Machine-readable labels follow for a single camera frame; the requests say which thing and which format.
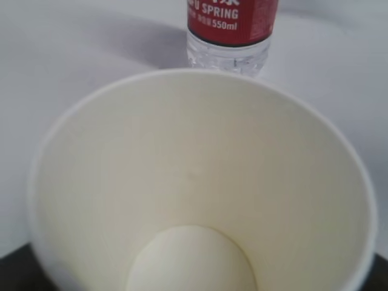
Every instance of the ridged bottle plastic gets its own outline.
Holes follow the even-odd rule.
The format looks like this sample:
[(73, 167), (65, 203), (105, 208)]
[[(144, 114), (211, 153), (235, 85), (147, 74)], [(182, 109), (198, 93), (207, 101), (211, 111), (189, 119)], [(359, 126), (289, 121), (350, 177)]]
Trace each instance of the ridged bottle plastic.
[(255, 76), (270, 47), (278, 0), (188, 0), (192, 67)]

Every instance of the cup rim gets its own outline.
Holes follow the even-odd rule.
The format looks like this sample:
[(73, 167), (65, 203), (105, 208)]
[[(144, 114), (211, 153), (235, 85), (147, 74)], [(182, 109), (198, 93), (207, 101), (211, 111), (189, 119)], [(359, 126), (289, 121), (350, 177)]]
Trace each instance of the cup rim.
[(50, 250), (50, 246), (44, 240), (43, 232), (39, 229), (38, 219), (36, 217), (37, 212), (37, 199), (36, 199), (36, 180), (38, 178), (39, 169), (41, 166), (42, 157), (44, 156), (47, 146), (50, 144), (50, 141), (56, 136), (59, 130), (64, 126), (64, 124), (77, 112), (79, 112), (83, 107), (87, 106), (93, 100), (105, 96), (106, 93), (121, 87), (123, 85), (134, 83), (149, 78), (157, 76), (171, 76), (171, 75), (216, 75), (223, 76), (228, 78), (238, 79), (246, 83), (250, 83), (255, 86), (261, 86), (265, 89), (276, 93), (284, 99), (294, 103), (298, 107), (301, 107), (307, 113), (311, 114), (317, 118), (321, 123), (323, 123), (341, 142), (341, 144), (346, 148), (347, 152), (355, 162), (358, 170), (360, 171), (361, 177), (363, 179), (363, 184), (366, 190), (366, 203), (369, 208), (369, 226), (368, 233), (366, 238), (366, 243), (363, 247), (363, 252), (358, 260), (358, 264), (354, 272), (350, 275), (350, 278), (346, 279), (346, 282), (341, 290), (339, 291), (356, 291), (360, 285), (364, 282), (368, 271), (370, 270), (373, 258), (375, 254), (375, 243), (378, 234), (378, 209), (375, 199), (375, 191), (372, 184), (372, 180), (366, 170), (366, 166), (362, 162), (361, 158), (357, 154), (353, 145), (347, 140), (347, 138), (340, 132), (340, 130), (326, 117), (324, 117), (320, 112), (306, 104), (304, 101), (298, 99), (290, 93), (275, 87), (274, 84), (267, 80), (263, 79), (253, 79), (245, 76), (235, 75), (227, 72), (218, 72), (212, 70), (204, 69), (168, 69), (168, 70), (157, 70), (147, 73), (142, 73), (139, 75), (133, 75), (120, 79), (119, 81), (113, 82), (97, 91), (89, 94), (85, 98), (82, 98), (80, 101), (76, 102), (73, 106), (67, 109), (50, 127), (50, 129), (45, 134), (44, 138), (41, 139), (41, 142), (38, 145), (35, 154), (33, 155), (32, 163), (28, 172), (28, 181), (27, 181), (27, 224), (28, 230), (30, 233), (30, 239), (32, 241), (32, 247), (34, 252), (37, 254), (43, 266), (48, 267), (49, 262), (55, 261), (55, 253)]

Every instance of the white surface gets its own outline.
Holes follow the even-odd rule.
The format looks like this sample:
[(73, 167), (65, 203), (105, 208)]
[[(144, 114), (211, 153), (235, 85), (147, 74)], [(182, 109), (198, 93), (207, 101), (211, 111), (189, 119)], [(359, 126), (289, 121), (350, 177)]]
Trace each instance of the white surface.
[[(353, 142), (375, 183), (377, 251), (388, 257), (388, 7), (385, 0), (343, 0), (339, 8), (338, 2), (284, 0), (262, 77), (312, 104)], [(185, 6), (1, 2), (0, 257), (28, 240), (25, 179), (43, 133), (102, 85), (184, 65)]]
[(257, 291), (243, 251), (221, 233), (199, 226), (158, 233), (137, 256), (127, 291)]
[(62, 290), (63, 273), (124, 290), (160, 231), (197, 225), (239, 245), (258, 290), (356, 291), (377, 233), (372, 184), (335, 128), (263, 82), (208, 70), (134, 76), (72, 108), (40, 148), (28, 210)]

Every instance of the white table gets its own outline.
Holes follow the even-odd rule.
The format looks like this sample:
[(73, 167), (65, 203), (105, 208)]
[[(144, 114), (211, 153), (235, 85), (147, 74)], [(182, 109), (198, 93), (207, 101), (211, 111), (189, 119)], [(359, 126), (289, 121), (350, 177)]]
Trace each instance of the white table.
[[(388, 3), (284, 0), (261, 78), (331, 119), (375, 183), (388, 258)], [(28, 241), (25, 184), (50, 124), (95, 89), (185, 65), (185, 0), (0, 4), (0, 257)]]

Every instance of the red label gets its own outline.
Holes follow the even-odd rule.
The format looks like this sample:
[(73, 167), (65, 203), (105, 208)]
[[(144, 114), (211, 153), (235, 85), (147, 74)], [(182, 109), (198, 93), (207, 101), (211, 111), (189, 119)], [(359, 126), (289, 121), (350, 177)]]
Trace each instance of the red label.
[(217, 45), (239, 47), (268, 38), (278, 0), (187, 0), (189, 30)]

